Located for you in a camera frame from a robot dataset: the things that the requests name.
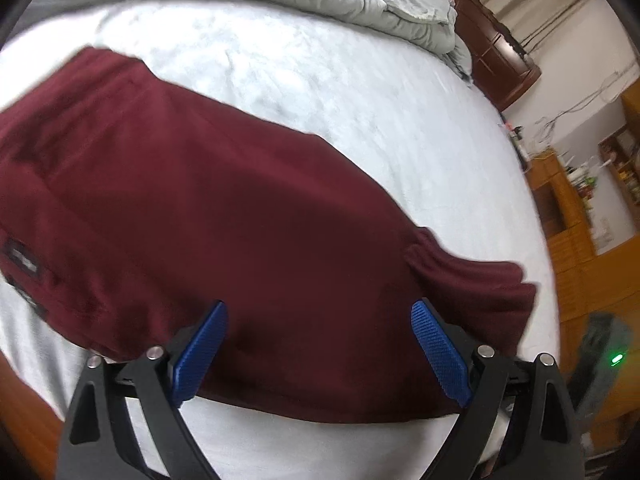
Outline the dark wooden headboard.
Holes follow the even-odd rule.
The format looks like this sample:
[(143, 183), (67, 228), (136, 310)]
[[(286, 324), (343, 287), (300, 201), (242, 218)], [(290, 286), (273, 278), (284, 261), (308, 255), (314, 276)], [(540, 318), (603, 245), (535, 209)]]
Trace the dark wooden headboard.
[(456, 33), (472, 55), (473, 79), (500, 112), (533, 87), (540, 67), (480, 0), (454, 0)]

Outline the wooden dresser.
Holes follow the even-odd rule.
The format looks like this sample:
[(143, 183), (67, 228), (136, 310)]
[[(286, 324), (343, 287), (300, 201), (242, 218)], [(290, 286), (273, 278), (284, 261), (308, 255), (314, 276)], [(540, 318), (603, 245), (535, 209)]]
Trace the wooden dresser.
[(588, 315), (620, 314), (639, 333), (639, 237), (631, 237), (602, 255), (592, 237), (586, 198), (570, 182), (561, 155), (546, 148), (530, 161), (526, 179), (552, 262), (561, 333), (561, 370), (569, 372), (578, 359), (580, 338)]

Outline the wooden bed frame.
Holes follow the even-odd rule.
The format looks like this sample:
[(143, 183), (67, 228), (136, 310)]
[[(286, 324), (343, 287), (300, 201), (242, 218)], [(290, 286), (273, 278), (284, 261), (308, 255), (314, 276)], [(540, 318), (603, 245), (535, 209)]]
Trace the wooden bed frame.
[(1, 423), (39, 479), (53, 479), (63, 423), (1, 356)]

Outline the maroon pants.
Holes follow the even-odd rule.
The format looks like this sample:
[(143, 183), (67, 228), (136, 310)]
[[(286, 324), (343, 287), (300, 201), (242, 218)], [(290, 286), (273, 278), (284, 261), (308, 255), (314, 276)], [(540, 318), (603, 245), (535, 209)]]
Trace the maroon pants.
[(204, 396), (330, 424), (457, 409), (413, 335), (418, 300), (512, 356), (537, 292), (516, 263), (450, 255), (318, 136), (93, 48), (1, 115), (1, 271), (114, 360), (222, 301)]

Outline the white fleece bed sheet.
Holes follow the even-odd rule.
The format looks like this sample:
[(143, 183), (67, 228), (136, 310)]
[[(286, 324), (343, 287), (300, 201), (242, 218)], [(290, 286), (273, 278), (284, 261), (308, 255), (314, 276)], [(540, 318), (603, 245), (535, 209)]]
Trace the white fleece bed sheet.
[[(141, 58), (160, 78), (322, 136), (440, 244), (521, 263), (539, 285), (518, 354), (560, 356), (558, 305), (538, 214), (483, 93), (407, 41), (255, 0), (125, 0), (41, 22), (1, 50), (1, 110), (85, 46)], [(1, 352), (64, 415), (88, 352), (1, 278)], [(195, 399), (184, 418), (225, 479), (417, 479), (456, 415), (328, 426)]]

